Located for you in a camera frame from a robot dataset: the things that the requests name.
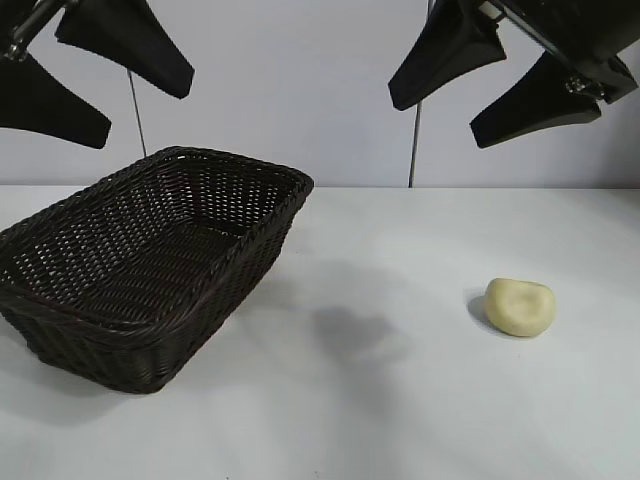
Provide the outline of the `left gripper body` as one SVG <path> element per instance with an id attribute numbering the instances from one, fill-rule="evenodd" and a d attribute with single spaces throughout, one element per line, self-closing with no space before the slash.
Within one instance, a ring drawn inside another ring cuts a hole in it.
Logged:
<path id="1" fill-rule="evenodd" d="M 5 1 L 4 2 L 4 57 L 23 60 L 28 46 L 42 29 L 62 9 L 74 1 Z"/>

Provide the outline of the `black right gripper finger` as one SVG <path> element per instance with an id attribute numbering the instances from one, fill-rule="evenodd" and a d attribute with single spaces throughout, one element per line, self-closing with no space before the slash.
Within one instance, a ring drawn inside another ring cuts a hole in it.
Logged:
<path id="1" fill-rule="evenodd" d="M 535 131 L 590 123 L 601 116 L 596 101 L 566 88 L 569 71 L 545 52 L 511 89 L 470 123 L 480 148 Z"/>
<path id="2" fill-rule="evenodd" d="M 504 61 L 498 25 L 482 13 L 479 1 L 434 3 L 424 28 L 388 82 L 394 108 L 407 110 L 475 69 Z"/>

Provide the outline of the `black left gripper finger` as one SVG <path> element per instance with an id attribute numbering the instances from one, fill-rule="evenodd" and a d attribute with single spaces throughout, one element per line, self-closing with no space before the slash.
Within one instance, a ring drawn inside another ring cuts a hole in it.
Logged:
<path id="1" fill-rule="evenodd" d="M 66 9 L 56 39 L 109 59 L 183 99 L 195 70 L 146 1 L 79 1 Z"/>
<path id="2" fill-rule="evenodd" d="M 1 60 L 1 126 L 101 149 L 111 121 L 28 55 Z"/>

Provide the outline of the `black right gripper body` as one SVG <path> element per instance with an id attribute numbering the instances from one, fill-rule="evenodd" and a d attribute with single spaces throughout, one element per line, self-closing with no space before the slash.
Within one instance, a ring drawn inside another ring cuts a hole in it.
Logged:
<path id="1" fill-rule="evenodd" d="M 522 93 L 537 103 L 612 104 L 639 88 L 620 53 L 639 40 L 637 1 L 481 1 L 492 22 L 507 19 L 544 50 L 551 65 Z"/>

